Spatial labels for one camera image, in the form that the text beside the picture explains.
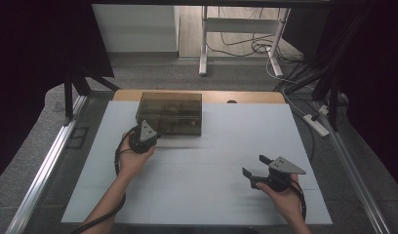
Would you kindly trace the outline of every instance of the black curtain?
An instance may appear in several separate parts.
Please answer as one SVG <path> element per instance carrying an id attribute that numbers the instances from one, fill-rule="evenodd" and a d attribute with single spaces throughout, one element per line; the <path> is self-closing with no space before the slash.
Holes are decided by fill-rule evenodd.
<path id="1" fill-rule="evenodd" d="M 113 77 L 92 6 L 0 0 L 0 175 L 67 75 Z"/>
<path id="2" fill-rule="evenodd" d="M 338 73 L 351 125 L 398 182 L 398 1 L 372 3 Z"/>

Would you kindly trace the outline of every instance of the wooden table edge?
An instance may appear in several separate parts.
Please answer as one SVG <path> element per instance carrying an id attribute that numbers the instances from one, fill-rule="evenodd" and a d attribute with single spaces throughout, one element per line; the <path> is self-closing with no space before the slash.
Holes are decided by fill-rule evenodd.
<path id="1" fill-rule="evenodd" d="M 281 93 L 249 91 L 118 90 L 113 100 L 139 101 L 143 92 L 202 94 L 202 101 L 207 103 L 227 103 L 229 100 L 235 100 L 238 103 L 285 104 Z"/>

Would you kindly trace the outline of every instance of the wrist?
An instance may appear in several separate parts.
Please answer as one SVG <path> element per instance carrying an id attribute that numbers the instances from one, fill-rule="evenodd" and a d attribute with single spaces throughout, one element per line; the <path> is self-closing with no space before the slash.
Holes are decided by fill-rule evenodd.
<path id="1" fill-rule="evenodd" d="M 127 186 L 132 181 L 133 177 L 133 175 L 124 175 L 122 173 L 119 173 L 119 175 L 117 175 L 116 177 L 116 180 Z"/>
<path id="2" fill-rule="evenodd" d="M 296 234 L 308 234 L 311 233 L 308 226 L 305 223 L 305 220 L 302 218 L 302 215 L 289 215 L 284 216 L 287 220 L 288 224 L 292 227 L 294 233 Z"/>

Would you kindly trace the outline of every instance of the hand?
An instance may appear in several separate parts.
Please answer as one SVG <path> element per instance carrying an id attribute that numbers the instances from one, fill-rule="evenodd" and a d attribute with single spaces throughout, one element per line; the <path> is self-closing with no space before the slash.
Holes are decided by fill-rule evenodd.
<path id="1" fill-rule="evenodd" d="M 299 182 L 297 174 L 291 174 L 291 179 Z M 297 187 L 294 182 L 291 182 L 291 185 Z M 294 191 L 288 188 L 283 192 L 275 192 L 268 185 L 261 182 L 257 183 L 257 187 L 272 199 L 276 209 L 286 220 L 290 221 L 290 219 L 299 217 L 302 219 L 300 200 Z"/>
<path id="2" fill-rule="evenodd" d="M 155 146 L 151 147 L 145 153 L 138 154 L 131 150 L 129 137 L 127 136 L 120 147 L 120 152 L 122 153 L 120 154 L 119 176 L 130 182 L 130 180 L 142 170 L 145 162 L 147 162 L 150 156 L 153 155 L 154 149 Z"/>

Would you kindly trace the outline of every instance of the white wall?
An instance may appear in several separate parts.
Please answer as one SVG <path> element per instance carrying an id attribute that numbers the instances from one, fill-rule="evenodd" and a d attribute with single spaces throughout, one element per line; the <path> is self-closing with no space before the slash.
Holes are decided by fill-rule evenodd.
<path id="1" fill-rule="evenodd" d="M 179 14 L 174 6 L 93 5 L 108 52 L 176 52 Z"/>

